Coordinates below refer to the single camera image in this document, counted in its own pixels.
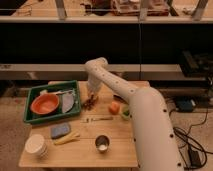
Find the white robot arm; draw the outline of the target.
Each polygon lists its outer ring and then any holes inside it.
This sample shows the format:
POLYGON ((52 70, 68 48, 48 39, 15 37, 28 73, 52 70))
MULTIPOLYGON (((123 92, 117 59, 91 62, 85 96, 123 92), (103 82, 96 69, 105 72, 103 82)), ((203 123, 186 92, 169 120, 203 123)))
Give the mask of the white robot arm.
POLYGON ((103 57, 85 63, 88 95, 97 94, 104 83, 129 104, 139 170, 184 171, 163 95, 110 73, 107 65, 103 57))

